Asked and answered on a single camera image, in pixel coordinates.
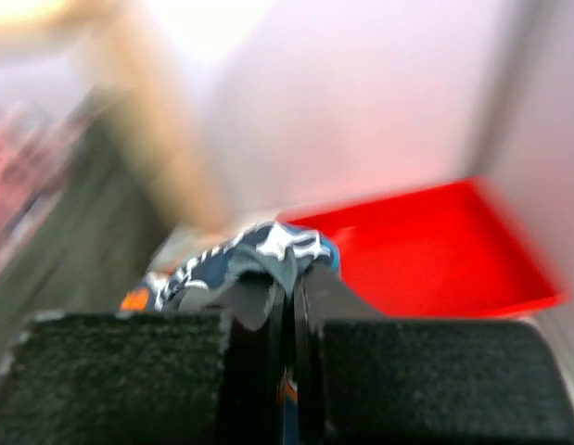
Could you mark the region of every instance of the orange object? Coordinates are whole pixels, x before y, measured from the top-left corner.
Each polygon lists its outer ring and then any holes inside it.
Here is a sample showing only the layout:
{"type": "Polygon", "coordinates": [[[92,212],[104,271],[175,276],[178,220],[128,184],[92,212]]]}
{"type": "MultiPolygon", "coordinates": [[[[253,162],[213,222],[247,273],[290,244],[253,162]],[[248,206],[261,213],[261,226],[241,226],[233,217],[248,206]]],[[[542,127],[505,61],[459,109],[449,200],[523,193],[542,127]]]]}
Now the orange object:
{"type": "Polygon", "coordinates": [[[148,302],[148,290],[144,287],[128,292],[121,302],[122,311],[142,311],[148,302]]]}

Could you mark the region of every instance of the white wall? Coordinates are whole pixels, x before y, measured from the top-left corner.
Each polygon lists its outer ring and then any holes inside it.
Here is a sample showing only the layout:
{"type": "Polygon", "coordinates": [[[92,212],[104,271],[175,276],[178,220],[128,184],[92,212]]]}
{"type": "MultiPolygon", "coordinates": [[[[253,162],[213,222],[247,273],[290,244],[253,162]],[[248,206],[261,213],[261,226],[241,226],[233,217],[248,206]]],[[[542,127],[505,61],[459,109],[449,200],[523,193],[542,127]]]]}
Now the white wall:
{"type": "MultiPolygon", "coordinates": [[[[491,177],[574,298],[574,2],[557,4],[491,177]]],[[[557,350],[574,344],[574,299],[541,320],[557,350]]]]}
{"type": "MultiPolygon", "coordinates": [[[[142,1],[243,211],[455,177],[507,12],[501,0],[142,1]]],[[[64,114],[88,89],[71,61],[0,65],[0,100],[64,114]]]]}

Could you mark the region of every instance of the plastic tray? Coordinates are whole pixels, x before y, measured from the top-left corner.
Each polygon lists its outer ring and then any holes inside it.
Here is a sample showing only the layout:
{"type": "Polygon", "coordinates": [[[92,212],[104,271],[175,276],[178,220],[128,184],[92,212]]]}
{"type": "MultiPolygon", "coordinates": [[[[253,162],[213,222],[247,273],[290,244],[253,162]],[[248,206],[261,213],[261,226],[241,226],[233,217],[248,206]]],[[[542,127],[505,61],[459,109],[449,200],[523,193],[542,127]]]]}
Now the plastic tray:
{"type": "Polygon", "coordinates": [[[507,317],[554,306],[562,295],[502,214],[470,180],[279,219],[331,238],[344,282],[386,315],[507,317]]]}

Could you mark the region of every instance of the black rubber pad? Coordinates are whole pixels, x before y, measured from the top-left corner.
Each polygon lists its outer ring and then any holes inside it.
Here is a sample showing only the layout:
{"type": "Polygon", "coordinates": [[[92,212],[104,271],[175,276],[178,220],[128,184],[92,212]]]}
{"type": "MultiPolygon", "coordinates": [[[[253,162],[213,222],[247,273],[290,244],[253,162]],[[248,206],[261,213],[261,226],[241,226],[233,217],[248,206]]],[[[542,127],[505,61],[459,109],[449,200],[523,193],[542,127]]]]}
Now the black rubber pad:
{"type": "Polygon", "coordinates": [[[329,321],[319,337],[325,443],[574,444],[565,386],[529,325],[329,321]]]}
{"type": "Polygon", "coordinates": [[[0,444],[212,443],[225,312],[40,315],[0,370],[0,444]]]}

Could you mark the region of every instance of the gray wall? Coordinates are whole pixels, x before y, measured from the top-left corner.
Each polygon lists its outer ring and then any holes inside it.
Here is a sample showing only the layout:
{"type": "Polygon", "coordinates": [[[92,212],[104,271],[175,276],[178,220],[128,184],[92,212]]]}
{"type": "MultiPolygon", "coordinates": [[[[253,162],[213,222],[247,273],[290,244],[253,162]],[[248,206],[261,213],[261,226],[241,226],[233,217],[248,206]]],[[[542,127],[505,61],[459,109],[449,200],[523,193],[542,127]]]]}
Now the gray wall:
{"type": "Polygon", "coordinates": [[[567,285],[540,320],[574,377],[574,1],[556,5],[491,178],[567,285]]]}

